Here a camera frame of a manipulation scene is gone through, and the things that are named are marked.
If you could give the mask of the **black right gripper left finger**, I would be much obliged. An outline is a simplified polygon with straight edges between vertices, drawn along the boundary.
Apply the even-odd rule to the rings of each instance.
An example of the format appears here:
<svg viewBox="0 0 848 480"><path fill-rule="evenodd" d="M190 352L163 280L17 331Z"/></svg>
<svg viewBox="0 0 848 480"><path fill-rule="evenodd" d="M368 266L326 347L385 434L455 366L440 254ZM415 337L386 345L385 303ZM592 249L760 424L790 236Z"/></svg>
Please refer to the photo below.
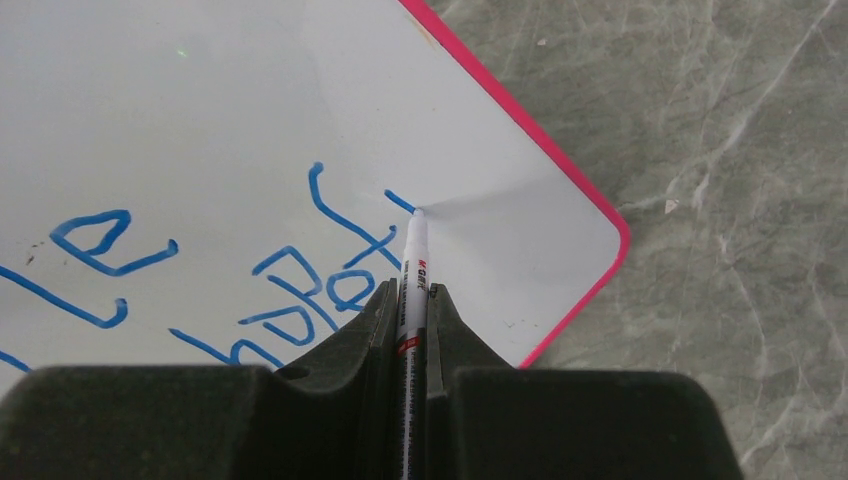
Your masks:
<svg viewBox="0 0 848 480"><path fill-rule="evenodd" d="M291 364L61 366L1 403L5 479L381 479L397 284Z"/></svg>

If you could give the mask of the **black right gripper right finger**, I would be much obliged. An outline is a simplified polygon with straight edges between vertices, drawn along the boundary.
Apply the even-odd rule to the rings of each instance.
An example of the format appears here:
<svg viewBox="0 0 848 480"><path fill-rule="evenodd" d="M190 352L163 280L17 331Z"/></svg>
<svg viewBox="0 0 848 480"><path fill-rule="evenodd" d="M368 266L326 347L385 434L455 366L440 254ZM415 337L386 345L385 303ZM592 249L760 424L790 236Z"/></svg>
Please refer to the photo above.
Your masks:
<svg viewBox="0 0 848 480"><path fill-rule="evenodd" d="M717 407L669 371L518 369L432 286L429 479L739 479Z"/></svg>

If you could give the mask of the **white blue whiteboard marker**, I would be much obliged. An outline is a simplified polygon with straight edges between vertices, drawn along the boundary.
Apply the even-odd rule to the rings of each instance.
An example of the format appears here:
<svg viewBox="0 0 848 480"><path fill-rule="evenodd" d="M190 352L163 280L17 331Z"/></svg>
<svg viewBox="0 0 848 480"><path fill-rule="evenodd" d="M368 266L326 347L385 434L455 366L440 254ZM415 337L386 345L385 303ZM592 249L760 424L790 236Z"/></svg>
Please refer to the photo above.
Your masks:
<svg viewBox="0 0 848 480"><path fill-rule="evenodd" d="M424 212L416 209L408 222L399 282L396 327L398 447L392 474L395 479L423 477L428 257L427 221Z"/></svg>

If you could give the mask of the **pink framed whiteboard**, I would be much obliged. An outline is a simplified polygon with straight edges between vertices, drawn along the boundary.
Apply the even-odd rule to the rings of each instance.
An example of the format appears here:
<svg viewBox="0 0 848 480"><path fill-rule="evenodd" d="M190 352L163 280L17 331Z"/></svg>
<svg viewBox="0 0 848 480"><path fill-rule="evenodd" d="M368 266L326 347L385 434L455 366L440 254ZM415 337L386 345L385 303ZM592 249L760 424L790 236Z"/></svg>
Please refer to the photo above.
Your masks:
<svg viewBox="0 0 848 480"><path fill-rule="evenodd" d="M622 217L420 1L5 1L1 386L304 355L399 274L525 366Z"/></svg>

